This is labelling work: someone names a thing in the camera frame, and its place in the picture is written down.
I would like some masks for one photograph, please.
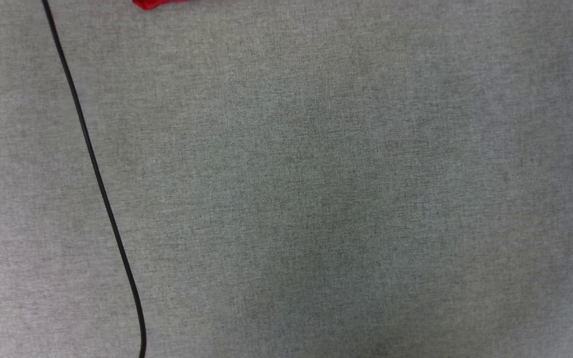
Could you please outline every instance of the black cable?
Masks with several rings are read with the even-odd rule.
[[[86,120],[84,119],[84,114],[83,111],[81,110],[81,103],[79,103],[77,89],[75,88],[75,83],[72,80],[72,75],[70,74],[70,68],[68,68],[66,55],[63,53],[63,48],[61,47],[61,42],[59,41],[59,35],[57,34],[57,27],[55,26],[54,19],[52,18],[52,11],[50,11],[50,5],[48,4],[48,0],[41,0],[41,1],[43,2],[43,8],[46,11],[46,17],[48,18],[48,23],[50,24],[50,31],[52,32],[54,45],[55,47],[57,47],[57,52],[59,53],[59,58],[61,59],[61,66],[63,66],[63,71],[66,73],[66,79],[68,79],[68,84],[70,85],[70,91],[72,92],[72,99],[74,100],[75,107],[77,108],[77,115],[79,116],[81,129],[84,132],[84,138],[86,139],[88,153],[90,155],[90,160],[94,168],[94,175],[96,175],[98,188],[100,189],[100,194],[103,197],[103,202],[105,203],[105,210],[107,210],[107,216],[109,217],[109,222],[112,224],[112,230],[114,230],[114,237],[116,238],[116,246],[118,246],[118,251],[121,253],[121,259],[123,260],[125,273],[127,274],[129,285],[132,288],[132,295],[134,295],[134,304],[136,304],[136,313],[138,315],[138,324],[141,328],[141,351],[138,356],[139,358],[144,358],[145,347],[147,345],[147,337],[145,332],[145,317],[143,316],[143,308],[141,307],[141,299],[138,296],[138,290],[136,288],[136,283],[134,282],[134,276],[132,276],[132,270],[129,267],[129,261],[127,260],[127,255],[125,254],[123,241],[121,240],[121,235],[118,233],[116,220],[114,220],[114,214],[112,213],[112,208],[109,205],[109,199],[107,198],[107,192],[105,192],[103,179],[100,177],[100,171],[98,170],[96,156],[94,156],[94,149],[92,148],[92,143],[90,141],[90,135],[87,130]]]

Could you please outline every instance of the red cloth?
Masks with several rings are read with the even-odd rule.
[[[164,4],[166,2],[185,2],[189,0],[132,0],[134,4],[140,7],[143,10],[150,10],[153,9],[160,4]]]

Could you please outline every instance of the black wire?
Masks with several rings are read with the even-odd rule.
[[[112,224],[112,230],[114,230],[114,237],[116,238],[116,246],[118,246],[118,251],[121,253],[121,259],[123,260],[125,273],[127,274],[129,285],[132,288],[132,295],[134,295],[134,304],[136,304],[136,313],[138,315],[138,324],[141,328],[141,351],[139,352],[138,356],[139,358],[144,358],[145,347],[147,345],[147,337],[145,332],[145,317],[143,317],[143,308],[141,307],[141,299],[138,296],[138,290],[136,288],[136,283],[134,282],[134,276],[132,276],[132,270],[129,267],[129,261],[127,260],[127,255],[125,254],[123,241],[121,240],[121,235],[118,233],[116,220],[114,220],[114,214],[112,213],[112,208],[109,205],[109,199],[107,198],[107,192],[105,192],[103,179],[100,177],[100,171],[98,170],[98,164],[96,163],[96,156],[94,156],[94,149],[92,148],[92,143],[90,141],[90,135],[87,130],[86,120],[84,119],[84,114],[83,111],[81,110],[81,104],[79,103],[77,89],[75,88],[75,83],[72,80],[72,75],[70,74],[70,68],[68,68],[66,55],[63,53],[63,48],[61,47],[61,42],[59,41],[59,35],[57,34],[57,27],[55,26],[54,19],[52,18],[52,11],[50,11],[50,5],[48,4],[48,0],[41,0],[41,1],[43,2],[43,8],[45,9],[46,17],[48,18],[48,23],[50,24],[50,31],[52,32],[54,45],[55,47],[57,47],[57,52],[59,53],[59,58],[61,59],[61,66],[63,66],[63,71],[66,73],[66,79],[68,79],[68,84],[70,85],[70,91],[72,92],[72,99],[74,100],[75,107],[77,108],[79,122],[81,123],[81,129],[84,132],[84,138],[86,139],[88,153],[90,155],[90,160],[94,168],[94,175],[96,175],[98,188],[100,189],[100,194],[103,197],[103,202],[105,203],[105,210],[107,210],[107,216],[109,217],[109,222]]]

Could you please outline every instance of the thin black cord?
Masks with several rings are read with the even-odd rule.
[[[132,288],[132,295],[134,295],[134,303],[136,304],[136,313],[138,315],[138,324],[140,325],[141,328],[141,351],[138,356],[139,358],[144,358],[145,347],[147,345],[147,337],[145,332],[145,317],[143,317],[143,308],[141,307],[141,299],[138,296],[138,290],[136,288],[136,283],[134,282],[134,276],[132,276],[132,270],[129,267],[129,261],[127,260],[127,255],[125,254],[123,241],[121,240],[121,235],[118,233],[116,220],[114,220],[114,214],[112,213],[112,208],[109,205],[109,199],[107,198],[107,192],[105,192],[103,179],[100,177],[100,171],[98,170],[98,164],[96,163],[96,156],[94,156],[94,149],[92,148],[92,143],[90,141],[90,135],[87,130],[86,120],[84,119],[84,114],[83,111],[81,110],[81,104],[79,103],[77,89],[75,88],[75,83],[72,80],[72,75],[70,74],[70,68],[68,68],[66,55],[63,53],[63,48],[61,47],[61,42],[59,41],[59,35],[57,34],[57,27],[55,26],[54,19],[52,18],[52,11],[50,11],[50,5],[48,4],[48,0],[41,0],[41,1],[43,2],[43,8],[46,11],[46,17],[48,18],[48,23],[50,24],[50,31],[52,32],[54,45],[55,47],[57,47],[57,52],[59,52],[59,58],[61,59],[61,66],[63,66],[63,71],[66,73],[66,79],[68,79],[68,84],[70,85],[70,91],[72,92],[72,99],[74,100],[75,107],[77,108],[79,122],[81,123],[81,129],[84,132],[88,153],[90,155],[92,167],[94,168],[94,175],[96,175],[98,188],[100,189],[100,194],[103,197],[103,202],[105,203],[105,210],[107,210],[107,216],[109,217],[109,222],[112,224],[112,230],[114,230],[114,237],[116,238],[116,246],[118,246],[118,251],[121,253],[121,259],[123,260],[125,273],[127,274],[129,285]]]

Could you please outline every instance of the gray background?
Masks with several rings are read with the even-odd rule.
[[[573,0],[51,0],[148,357],[573,358]],[[0,357],[136,357],[39,0],[0,0]]]

